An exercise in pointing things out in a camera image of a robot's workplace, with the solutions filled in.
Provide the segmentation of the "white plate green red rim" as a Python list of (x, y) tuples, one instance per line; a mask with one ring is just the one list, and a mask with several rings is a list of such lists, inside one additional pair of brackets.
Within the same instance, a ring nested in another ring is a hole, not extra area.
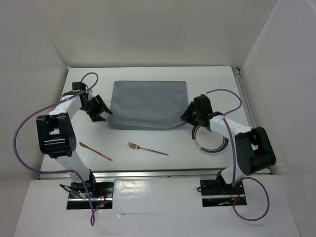
[(198, 150), (212, 156), (222, 153), (230, 143), (225, 136), (209, 131), (201, 125), (192, 128), (191, 139)]

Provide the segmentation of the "grey cloth placemat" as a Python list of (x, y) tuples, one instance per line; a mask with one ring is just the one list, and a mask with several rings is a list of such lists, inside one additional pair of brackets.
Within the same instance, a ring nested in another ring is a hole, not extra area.
[(115, 81), (109, 127), (118, 130), (172, 130), (188, 107), (185, 81)]

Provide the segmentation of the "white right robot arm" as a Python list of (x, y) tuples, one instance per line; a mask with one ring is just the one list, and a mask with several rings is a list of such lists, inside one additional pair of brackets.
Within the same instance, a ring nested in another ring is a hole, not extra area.
[(216, 174), (212, 186), (222, 194), (229, 192), (237, 181), (276, 163), (264, 128), (244, 126), (226, 118), (221, 112), (214, 112), (210, 99), (204, 94), (194, 98), (181, 120), (216, 132), (231, 143), (233, 164)]

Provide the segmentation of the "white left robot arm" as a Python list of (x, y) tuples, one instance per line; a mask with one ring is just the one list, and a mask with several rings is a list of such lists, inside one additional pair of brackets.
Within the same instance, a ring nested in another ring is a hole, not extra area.
[(72, 90), (63, 94), (60, 104), (49, 114), (36, 119), (41, 152), (56, 160), (71, 177), (71, 187), (86, 197), (97, 193), (92, 171), (86, 167), (76, 152), (77, 139), (71, 119), (78, 110), (86, 112), (93, 122), (105, 121), (101, 115), (111, 110), (100, 95), (86, 91), (83, 82), (72, 83)]

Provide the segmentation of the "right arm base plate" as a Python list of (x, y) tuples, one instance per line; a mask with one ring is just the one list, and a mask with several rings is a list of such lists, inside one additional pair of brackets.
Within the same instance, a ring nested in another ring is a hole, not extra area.
[(196, 190), (201, 193), (203, 207), (232, 206), (235, 201), (236, 205), (247, 205), (242, 181), (220, 189), (215, 180), (200, 180)]

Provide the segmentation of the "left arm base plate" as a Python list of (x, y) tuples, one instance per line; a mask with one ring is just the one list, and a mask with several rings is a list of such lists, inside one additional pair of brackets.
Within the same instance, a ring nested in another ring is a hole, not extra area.
[[(67, 210), (84, 210), (89, 209), (89, 201), (87, 195), (75, 191), (71, 186), (63, 184), (59, 185), (62, 189), (68, 192)], [(114, 193), (114, 182), (97, 182), (95, 185), (96, 190), (89, 193), (92, 207), (99, 209), (112, 209), (113, 208), (113, 193)]]

